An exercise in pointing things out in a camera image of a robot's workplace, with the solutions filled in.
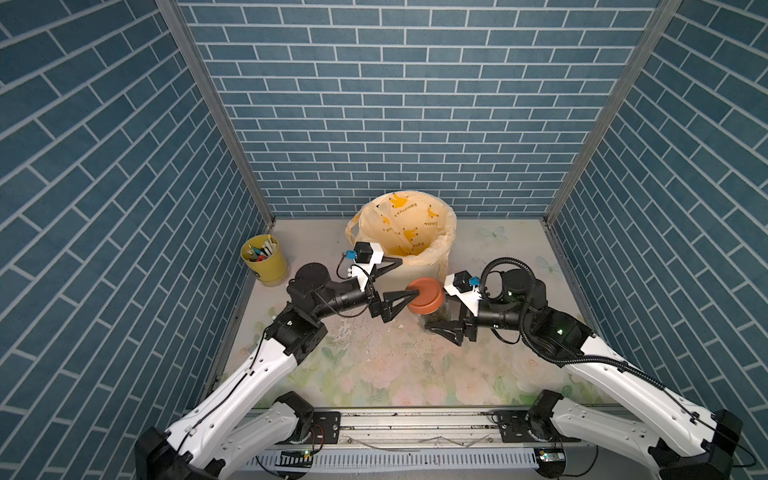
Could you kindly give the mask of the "clear glass jar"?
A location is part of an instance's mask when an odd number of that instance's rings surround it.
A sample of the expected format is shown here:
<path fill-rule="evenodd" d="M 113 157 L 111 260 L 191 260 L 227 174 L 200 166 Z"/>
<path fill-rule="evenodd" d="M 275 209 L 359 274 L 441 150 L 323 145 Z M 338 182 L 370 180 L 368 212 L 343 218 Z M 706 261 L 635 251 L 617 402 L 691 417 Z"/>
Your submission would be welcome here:
<path fill-rule="evenodd" d="M 451 311 L 449 305 L 444 302 L 436 310 L 431 313 L 424 313 L 419 315 L 422 326 L 427 329 L 430 325 L 447 322 L 451 320 Z"/>

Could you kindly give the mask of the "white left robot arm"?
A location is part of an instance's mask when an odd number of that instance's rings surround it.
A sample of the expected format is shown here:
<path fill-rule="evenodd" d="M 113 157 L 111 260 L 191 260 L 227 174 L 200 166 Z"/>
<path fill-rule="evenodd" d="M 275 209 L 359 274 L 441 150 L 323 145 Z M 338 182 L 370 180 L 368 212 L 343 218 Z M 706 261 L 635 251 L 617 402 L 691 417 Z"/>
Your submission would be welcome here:
<path fill-rule="evenodd" d="M 327 334 L 324 318 L 362 307 L 385 322 L 393 320 L 418 293 L 380 294 L 374 282 L 401 264 L 399 258 L 375 254 L 367 264 L 352 264 L 340 282 L 320 263 L 302 266 L 287 284 L 289 302 L 243 364 L 180 420 L 139 436 L 137 478 L 226 479 L 266 448 L 304 439 L 314 408 L 295 392 L 279 396 L 257 418 L 246 417 L 319 346 Z"/>

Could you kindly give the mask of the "red-brown jar lid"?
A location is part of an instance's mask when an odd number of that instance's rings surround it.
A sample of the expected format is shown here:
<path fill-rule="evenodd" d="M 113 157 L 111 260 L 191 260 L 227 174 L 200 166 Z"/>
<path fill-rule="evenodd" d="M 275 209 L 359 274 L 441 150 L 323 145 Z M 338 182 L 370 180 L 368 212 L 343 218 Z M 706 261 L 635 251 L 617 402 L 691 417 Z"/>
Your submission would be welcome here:
<path fill-rule="evenodd" d="M 421 277 L 410 282 L 406 289 L 418 293 L 408 304 L 408 309 L 415 314 L 432 314 L 445 302 L 443 285 L 437 279 Z"/>

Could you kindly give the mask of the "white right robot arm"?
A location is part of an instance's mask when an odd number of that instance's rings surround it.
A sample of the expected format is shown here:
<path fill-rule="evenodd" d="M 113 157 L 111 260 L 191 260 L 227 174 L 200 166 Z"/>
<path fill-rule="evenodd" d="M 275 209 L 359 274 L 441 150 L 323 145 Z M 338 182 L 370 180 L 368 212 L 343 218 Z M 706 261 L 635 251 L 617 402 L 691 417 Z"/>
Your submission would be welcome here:
<path fill-rule="evenodd" d="M 741 420 L 710 411 L 643 372 L 570 314 L 549 306 L 545 284 L 529 268 L 507 270 L 490 296 L 486 276 L 462 271 L 446 278 L 444 296 L 460 304 L 457 318 L 427 319 L 426 330 L 456 345 L 474 341 L 481 328 L 515 331 L 537 358 L 607 393 L 632 414 L 621 418 L 544 389 L 526 415 L 540 441 L 577 439 L 641 463 L 662 479 L 727 479 Z"/>

